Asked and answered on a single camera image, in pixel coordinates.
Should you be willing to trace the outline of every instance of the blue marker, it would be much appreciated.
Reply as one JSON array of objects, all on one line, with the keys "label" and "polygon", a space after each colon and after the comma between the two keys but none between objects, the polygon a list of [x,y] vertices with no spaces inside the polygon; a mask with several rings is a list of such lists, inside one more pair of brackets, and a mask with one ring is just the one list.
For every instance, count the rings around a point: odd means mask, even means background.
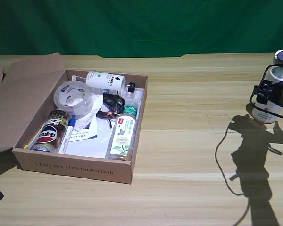
[{"label": "blue marker", "polygon": [[61,146],[58,150],[59,154],[65,154],[65,151],[66,151],[66,148],[68,146],[72,131],[73,131],[74,126],[75,126],[75,121],[76,121],[75,118],[71,118],[70,121],[69,121],[69,125],[67,127],[65,136],[64,136],[63,141],[61,143]]}]

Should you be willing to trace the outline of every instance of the white paper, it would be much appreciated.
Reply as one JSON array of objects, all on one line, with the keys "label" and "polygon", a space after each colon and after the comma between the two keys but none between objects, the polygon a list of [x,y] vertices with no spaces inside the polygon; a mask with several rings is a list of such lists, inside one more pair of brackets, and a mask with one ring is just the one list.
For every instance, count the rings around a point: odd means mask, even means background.
[{"label": "white paper", "polygon": [[93,95],[93,107],[91,111],[81,119],[78,119],[75,123],[74,130],[80,132],[83,128],[85,128],[93,118],[95,118],[96,113],[102,107],[103,103],[103,95]]},{"label": "white paper", "polygon": [[105,158],[112,129],[107,120],[95,118],[98,125],[98,138],[69,142],[65,154]]},{"label": "white paper", "polygon": [[91,122],[79,132],[73,130],[69,141],[95,139],[97,138],[97,134],[97,120],[96,117],[94,117]]}]

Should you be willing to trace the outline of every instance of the pepsi can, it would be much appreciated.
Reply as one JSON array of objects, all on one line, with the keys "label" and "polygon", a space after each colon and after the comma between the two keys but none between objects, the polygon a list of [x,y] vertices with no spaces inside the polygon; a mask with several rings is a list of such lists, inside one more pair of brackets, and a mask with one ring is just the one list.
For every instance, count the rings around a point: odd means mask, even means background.
[{"label": "pepsi can", "polygon": [[52,111],[32,149],[35,151],[58,153],[69,120],[70,116],[67,112],[62,110]]}]

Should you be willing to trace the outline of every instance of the can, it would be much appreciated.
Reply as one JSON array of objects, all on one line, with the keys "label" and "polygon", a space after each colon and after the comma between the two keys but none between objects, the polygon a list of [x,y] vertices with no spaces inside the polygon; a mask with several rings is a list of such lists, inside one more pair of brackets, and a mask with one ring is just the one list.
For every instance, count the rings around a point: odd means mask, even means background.
[{"label": "can", "polygon": [[50,112],[32,149],[35,151],[58,153],[69,120],[70,116],[67,112],[62,110],[54,110]]},{"label": "can", "polygon": [[[265,80],[272,81],[272,84],[279,83],[279,82],[283,81],[283,68],[282,67],[273,67],[270,70],[268,76],[265,78]],[[282,110],[282,107],[280,107],[279,105],[276,105],[275,103],[273,103],[271,101],[267,101],[266,105],[256,102],[255,106],[259,107],[261,109],[273,112],[275,114],[280,114],[280,112]],[[262,123],[273,123],[277,119],[276,116],[269,114],[269,113],[266,113],[266,112],[263,112],[263,111],[256,109],[256,108],[253,109],[252,115],[256,120],[258,120]]]}]

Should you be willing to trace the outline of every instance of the marker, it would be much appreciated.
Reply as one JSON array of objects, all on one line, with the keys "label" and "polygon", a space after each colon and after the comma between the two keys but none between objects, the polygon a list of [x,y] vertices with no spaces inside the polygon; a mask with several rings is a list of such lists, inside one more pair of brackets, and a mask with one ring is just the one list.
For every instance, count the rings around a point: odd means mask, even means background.
[{"label": "marker", "polygon": [[76,121],[75,118],[71,118],[70,121],[69,121],[69,125],[67,127],[65,136],[64,136],[62,143],[61,143],[61,146],[58,150],[59,154],[65,154],[66,148],[68,146],[68,143],[69,143],[69,140],[70,140],[70,137],[71,137],[71,133],[72,133],[74,126],[75,126],[75,121]]},{"label": "marker", "polygon": [[33,147],[33,145],[36,143],[39,133],[41,133],[43,126],[45,125],[45,123],[40,127],[39,131],[36,133],[36,135],[28,142],[27,145],[24,146],[23,149],[31,149]]}]

